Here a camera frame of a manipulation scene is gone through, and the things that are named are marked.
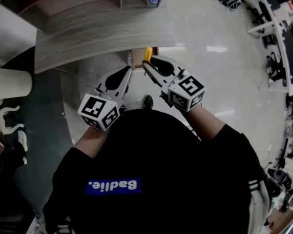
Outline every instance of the white cube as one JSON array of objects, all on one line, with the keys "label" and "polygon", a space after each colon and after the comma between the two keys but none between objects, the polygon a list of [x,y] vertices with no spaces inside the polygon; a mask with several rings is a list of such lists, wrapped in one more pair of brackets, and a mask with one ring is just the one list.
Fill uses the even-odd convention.
[{"label": "white cube", "polygon": [[189,112],[203,100],[205,91],[206,88],[191,75],[168,87],[169,102]]},{"label": "white cube", "polygon": [[79,107],[78,114],[86,124],[106,131],[120,116],[117,103],[98,96],[86,94]]}]

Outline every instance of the white cylinder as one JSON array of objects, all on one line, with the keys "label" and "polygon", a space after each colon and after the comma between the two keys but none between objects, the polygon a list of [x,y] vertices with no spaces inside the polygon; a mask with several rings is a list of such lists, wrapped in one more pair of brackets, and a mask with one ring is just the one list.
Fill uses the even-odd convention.
[{"label": "white cylinder", "polygon": [[29,95],[32,78],[27,71],[0,68],[0,99]]}]

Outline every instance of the black shirt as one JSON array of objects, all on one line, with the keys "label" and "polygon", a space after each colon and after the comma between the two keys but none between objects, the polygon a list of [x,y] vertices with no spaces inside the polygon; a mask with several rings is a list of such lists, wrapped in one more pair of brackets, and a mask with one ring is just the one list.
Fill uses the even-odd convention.
[{"label": "black shirt", "polygon": [[[77,234],[246,233],[248,181],[261,176],[247,138],[231,127],[225,125],[212,141],[201,142],[170,115],[132,110],[116,120],[94,159],[75,148],[65,155],[43,210],[46,227],[53,233],[70,216]],[[107,179],[138,179],[141,192],[85,194],[90,180]]]}]

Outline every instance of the white sneaker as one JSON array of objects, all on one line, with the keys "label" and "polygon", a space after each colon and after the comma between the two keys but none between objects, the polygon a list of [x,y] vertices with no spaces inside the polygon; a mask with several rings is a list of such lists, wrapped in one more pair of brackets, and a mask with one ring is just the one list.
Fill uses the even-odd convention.
[{"label": "white sneaker", "polygon": [[26,136],[26,133],[24,133],[22,130],[18,130],[18,135],[19,135],[18,142],[20,144],[22,144],[25,152],[27,152],[28,146],[27,146],[27,136]]},{"label": "white sneaker", "polygon": [[23,157],[23,162],[24,162],[24,165],[27,165],[27,159],[26,159],[26,157]]}]

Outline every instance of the yellow object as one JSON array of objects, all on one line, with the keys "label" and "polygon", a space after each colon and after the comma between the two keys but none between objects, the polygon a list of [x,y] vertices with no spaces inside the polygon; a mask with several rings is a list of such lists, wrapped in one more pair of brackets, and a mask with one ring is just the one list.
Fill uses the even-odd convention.
[{"label": "yellow object", "polygon": [[150,62],[153,49],[151,47],[146,48],[145,60]]}]

